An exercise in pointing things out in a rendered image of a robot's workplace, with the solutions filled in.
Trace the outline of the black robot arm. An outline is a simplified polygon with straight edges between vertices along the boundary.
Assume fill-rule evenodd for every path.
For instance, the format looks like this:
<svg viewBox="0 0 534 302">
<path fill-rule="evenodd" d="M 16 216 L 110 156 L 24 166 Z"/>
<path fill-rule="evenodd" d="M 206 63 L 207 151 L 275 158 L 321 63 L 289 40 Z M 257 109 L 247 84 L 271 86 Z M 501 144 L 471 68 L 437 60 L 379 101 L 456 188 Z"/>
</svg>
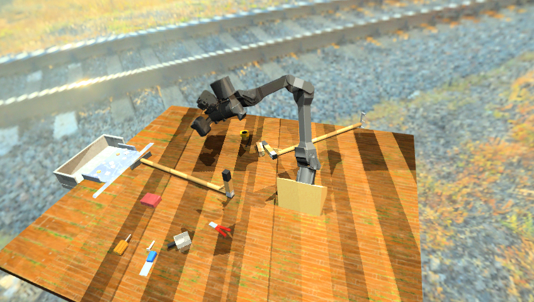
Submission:
<svg viewBox="0 0 534 302">
<path fill-rule="evenodd" d="M 224 101 L 220 105 L 220 111 L 226 118 L 237 116 L 239 121 L 246 117 L 243 107 L 258 104 L 265 96 L 278 91 L 284 87 L 293 93 L 294 100 L 298 106 L 299 125 L 299 145 L 295 147 L 295 157 L 297 166 L 296 182 L 315 185 L 316 170 L 320 170 L 321 164 L 317 158 L 317 151 L 312 143 L 312 126 L 310 105 L 314 98 L 314 85 L 291 74 L 283 75 L 265 85 L 248 90 L 235 90 L 229 76 L 225 76 L 210 84 L 215 95 L 207 91 L 202 91 L 196 103 L 197 106 L 206 110 L 209 114 L 217 106 L 217 102 Z M 216 98 L 216 97 L 217 98 Z M 228 101 L 225 101 L 228 99 Z M 310 167 L 308 167 L 308 165 Z"/>
</svg>

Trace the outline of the pink cube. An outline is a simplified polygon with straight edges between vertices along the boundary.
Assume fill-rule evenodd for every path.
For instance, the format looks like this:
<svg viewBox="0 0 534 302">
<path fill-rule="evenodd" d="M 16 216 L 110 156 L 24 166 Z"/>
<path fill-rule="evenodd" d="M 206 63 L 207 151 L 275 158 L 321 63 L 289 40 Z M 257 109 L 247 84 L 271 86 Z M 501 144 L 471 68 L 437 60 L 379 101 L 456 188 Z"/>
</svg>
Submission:
<svg viewBox="0 0 534 302">
<path fill-rule="evenodd" d="M 152 194 L 152 193 L 147 193 L 141 200 L 141 204 L 143 205 L 146 205 L 146 206 L 150 206 L 150 207 L 153 207 L 155 208 L 156 205 L 160 202 L 161 200 L 161 196 L 159 195 L 156 195 L 156 194 Z"/>
</svg>

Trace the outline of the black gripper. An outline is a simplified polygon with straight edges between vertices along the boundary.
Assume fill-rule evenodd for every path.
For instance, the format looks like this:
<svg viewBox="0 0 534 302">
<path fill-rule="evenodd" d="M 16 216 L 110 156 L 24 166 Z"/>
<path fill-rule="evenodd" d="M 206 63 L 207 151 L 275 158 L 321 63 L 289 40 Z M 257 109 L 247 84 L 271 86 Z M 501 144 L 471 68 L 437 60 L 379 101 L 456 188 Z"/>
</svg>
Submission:
<svg viewBox="0 0 534 302">
<path fill-rule="evenodd" d="M 196 117 L 192 122 L 190 127 L 197 131 L 199 136 L 204 137 L 206 136 L 209 131 L 211 130 L 210 125 L 214 121 L 215 124 L 218 124 L 219 121 L 226 121 L 228 118 L 224 117 L 220 111 L 220 105 L 224 101 L 220 100 L 217 102 L 217 106 L 214 108 L 214 110 L 211 113 L 207 113 L 206 110 L 204 113 L 208 115 L 208 118 L 205 119 L 202 116 Z"/>
</svg>

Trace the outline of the blue-handled scraper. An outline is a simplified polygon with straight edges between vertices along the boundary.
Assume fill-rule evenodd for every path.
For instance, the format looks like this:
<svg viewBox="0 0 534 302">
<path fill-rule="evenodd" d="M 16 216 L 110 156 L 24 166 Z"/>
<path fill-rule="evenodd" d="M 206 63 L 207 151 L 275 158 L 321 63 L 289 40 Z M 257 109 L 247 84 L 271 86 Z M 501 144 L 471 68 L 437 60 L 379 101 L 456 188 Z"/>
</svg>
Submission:
<svg viewBox="0 0 534 302">
<path fill-rule="evenodd" d="M 150 271 L 150 269 L 151 269 L 151 267 L 153 265 L 153 261 L 154 261 L 154 258 L 156 256 L 156 254 L 157 253 L 155 251 L 150 251 L 150 254 L 149 254 L 149 256 L 148 256 L 148 258 L 147 258 L 147 260 L 146 260 L 146 262 L 145 262 L 145 264 L 144 264 L 144 266 L 143 266 L 143 268 L 142 268 L 142 270 L 140 272 L 140 276 L 147 276 L 148 275 L 148 273 L 149 273 L 149 271 Z"/>
</svg>

